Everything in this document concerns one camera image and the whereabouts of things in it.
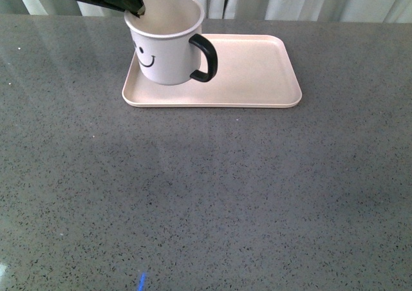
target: blue mark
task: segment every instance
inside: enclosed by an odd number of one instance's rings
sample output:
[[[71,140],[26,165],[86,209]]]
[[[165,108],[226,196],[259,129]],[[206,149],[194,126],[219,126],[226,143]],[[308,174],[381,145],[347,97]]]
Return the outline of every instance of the blue mark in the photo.
[[[145,278],[146,278],[146,273],[143,273],[142,277],[140,277],[140,282],[139,282],[139,286],[137,287],[137,291],[143,291],[144,279]]]

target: black mug handle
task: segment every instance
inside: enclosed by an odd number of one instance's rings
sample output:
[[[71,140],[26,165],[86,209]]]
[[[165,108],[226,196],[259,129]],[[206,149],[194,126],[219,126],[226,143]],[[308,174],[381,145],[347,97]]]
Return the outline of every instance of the black mug handle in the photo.
[[[207,61],[207,73],[194,70],[191,74],[191,78],[198,80],[199,82],[210,81],[218,72],[218,54],[216,53],[213,44],[198,33],[194,34],[189,39],[189,43],[197,46],[205,54]]]

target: smiley face mouth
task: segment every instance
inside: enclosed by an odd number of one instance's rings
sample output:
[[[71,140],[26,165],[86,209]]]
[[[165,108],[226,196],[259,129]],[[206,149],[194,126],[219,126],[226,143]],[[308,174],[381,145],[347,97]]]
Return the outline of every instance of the smiley face mouth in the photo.
[[[143,67],[150,68],[150,67],[155,63],[155,57],[156,57],[156,56],[153,56],[153,55],[152,55],[152,62],[151,62],[150,64],[144,64],[143,62],[140,61],[139,58],[137,58],[137,59],[139,60],[140,64],[141,64]]]

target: smiley face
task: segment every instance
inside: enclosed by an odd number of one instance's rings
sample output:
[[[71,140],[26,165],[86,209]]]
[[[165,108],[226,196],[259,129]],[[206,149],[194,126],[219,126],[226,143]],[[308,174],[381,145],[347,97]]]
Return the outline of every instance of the smiley face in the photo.
[[[144,53],[143,48],[142,48],[141,46],[139,46],[138,49],[139,49],[139,52],[140,52],[141,54]],[[156,56],[152,55],[152,62],[151,62],[150,64],[144,64],[144,63],[140,60],[139,56],[137,57],[137,59],[139,60],[139,63],[140,63],[143,67],[150,68],[150,67],[155,63],[155,57],[156,57]]]

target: tray rim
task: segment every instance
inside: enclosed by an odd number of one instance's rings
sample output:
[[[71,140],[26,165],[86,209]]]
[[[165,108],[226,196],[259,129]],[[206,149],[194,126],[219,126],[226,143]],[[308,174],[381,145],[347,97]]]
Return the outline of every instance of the tray rim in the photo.
[[[288,103],[288,104],[273,104],[273,103],[227,103],[227,102],[213,102],[213,103],[193,103],[193,102],[179,102],[179,103],[159,103],[159,102],[133,102],[129,100],[125,95],[125,89],[127,87],[127,83],[129,78],[133,74],[137,74],[139,69],[133,68],[138,66],[136,52],[133,53],[133,57],[131,60],[130,67],[127,72],[127,76],[124,82],[124,86],[122,89],[122,97],[123,99],[130,105],[136,108],[292,108],[296,106],[302,99],[302,90],[300,88],[299,82],[297,81],[295,71],[293,69],[292,63],[290,62],[290,58],[288,56],[285,44],[281,39],[275,37],[273,35],[251,35],[251,34],[233,34],[233,33],[203,33],[206,38],[208,39],[234,39],[234,40],[272,40],[279,44],[280,50],[283,53],[283,56],[286,59],[286,64],[289,66],[288,68],[291,69],[294,75],[294,79],[297,84],[298,95],[295,101]]]

